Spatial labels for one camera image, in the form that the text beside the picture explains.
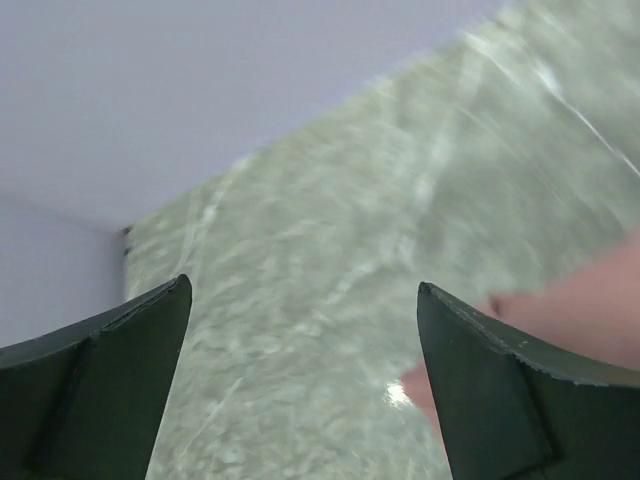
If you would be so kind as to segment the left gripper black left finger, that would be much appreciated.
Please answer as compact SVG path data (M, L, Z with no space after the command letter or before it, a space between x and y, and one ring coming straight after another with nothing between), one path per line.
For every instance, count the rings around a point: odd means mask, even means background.
M191 305L181 274L2 348L2 478L145 478Z

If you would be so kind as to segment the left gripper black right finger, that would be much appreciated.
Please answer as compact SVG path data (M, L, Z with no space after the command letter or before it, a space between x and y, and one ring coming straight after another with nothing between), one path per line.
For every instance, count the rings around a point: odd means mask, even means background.
M417 325L455 480L637 480L639 374L568 352L431 283Z

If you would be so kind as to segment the pink t-shirt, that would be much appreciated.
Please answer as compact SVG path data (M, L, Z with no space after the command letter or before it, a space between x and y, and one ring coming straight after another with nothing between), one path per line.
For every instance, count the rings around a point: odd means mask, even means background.
M539 292L495 294L480 312L565 350L639 368L639 236Z

